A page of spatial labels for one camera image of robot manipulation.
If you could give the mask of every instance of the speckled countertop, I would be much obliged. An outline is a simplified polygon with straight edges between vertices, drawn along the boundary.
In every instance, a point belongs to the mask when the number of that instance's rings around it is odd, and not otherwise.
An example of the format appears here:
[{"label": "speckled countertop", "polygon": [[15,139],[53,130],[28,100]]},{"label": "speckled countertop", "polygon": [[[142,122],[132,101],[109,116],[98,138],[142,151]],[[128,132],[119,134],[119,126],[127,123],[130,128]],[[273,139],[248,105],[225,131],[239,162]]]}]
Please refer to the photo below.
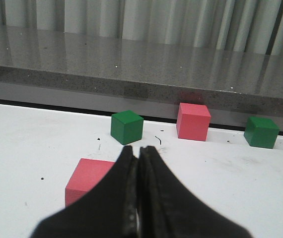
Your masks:
[{"label": "speckled countertop", "polygon": [[[44,101],[44,90],[57,95]],[[213,123],[261,115],[283,130],[283,58],[0,26],[0,99],[163,118],[189,102],[206,104]]]}]

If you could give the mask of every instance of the cube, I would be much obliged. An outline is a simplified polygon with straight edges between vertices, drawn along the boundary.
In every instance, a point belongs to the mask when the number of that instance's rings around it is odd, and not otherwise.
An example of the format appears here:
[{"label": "cube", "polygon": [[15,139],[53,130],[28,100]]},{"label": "cube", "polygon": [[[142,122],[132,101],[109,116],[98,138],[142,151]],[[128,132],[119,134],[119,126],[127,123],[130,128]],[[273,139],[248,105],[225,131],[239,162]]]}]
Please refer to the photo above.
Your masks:
[{"label": "cube", "polygon": [[110,161],[80,159],[66,186],[66,207],[94,188],[113,165]]},{"label": "cube", "polygon": [[205,105],[180,103],[177,118],[178,138],[205,141],[211,115]]},{"label": "cube", "polygon": [[249,117],[244,137],[250,146],[273,149],[279,131],[269,118]]},{"label": "cube", "polygon": [[111,136],[122,145],[142,138],[143,118],[131,110],[112,114]]}]

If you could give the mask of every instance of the white table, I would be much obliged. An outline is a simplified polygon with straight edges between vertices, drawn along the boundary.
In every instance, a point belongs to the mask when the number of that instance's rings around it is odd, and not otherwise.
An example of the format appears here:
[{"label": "white table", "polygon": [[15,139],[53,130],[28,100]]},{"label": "white table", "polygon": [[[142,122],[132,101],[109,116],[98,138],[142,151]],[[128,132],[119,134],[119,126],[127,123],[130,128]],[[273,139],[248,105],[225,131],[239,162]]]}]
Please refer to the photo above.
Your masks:
[{"label": "white table", "polygon": [[[210,207],[256,238],[283,238],[283,136],[271,150],[250,147],[241,131],[209,128],[199,142],[178,139],[175,124],[145,121],[134,154],[147,145]],[[110,117],[0,105],[0,238],[28,237],[62,209],[80,158],[115,161],[121,150]]]}]

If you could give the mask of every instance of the white curtain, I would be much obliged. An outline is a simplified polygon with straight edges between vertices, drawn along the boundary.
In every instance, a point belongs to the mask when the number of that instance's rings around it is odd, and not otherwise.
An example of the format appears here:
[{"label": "white curtain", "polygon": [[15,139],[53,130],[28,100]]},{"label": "white curtain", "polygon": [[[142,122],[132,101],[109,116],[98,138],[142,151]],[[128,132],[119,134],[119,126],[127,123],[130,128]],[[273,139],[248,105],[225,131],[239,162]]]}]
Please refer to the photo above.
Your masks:
[{"label": "white curtain", "polygon": [[283,0],[0,0],[0,24],[283,56]]}]

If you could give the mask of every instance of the red cube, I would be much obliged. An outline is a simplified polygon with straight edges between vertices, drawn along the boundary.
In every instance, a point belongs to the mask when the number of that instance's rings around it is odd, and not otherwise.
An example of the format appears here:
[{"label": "red cube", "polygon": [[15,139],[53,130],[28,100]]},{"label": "red cube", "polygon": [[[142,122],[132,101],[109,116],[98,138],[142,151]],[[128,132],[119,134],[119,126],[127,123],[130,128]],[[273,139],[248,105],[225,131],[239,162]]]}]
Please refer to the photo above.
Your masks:
[{"label": "red cube", "polygon": [[177,132],[178,138],[205,141],[211,115],[205,105],[180,103]]},{"label": "red cube", "polygon": [[65,191],[66,207],[89,192],[111,169],[114,162],[80,159]]}]

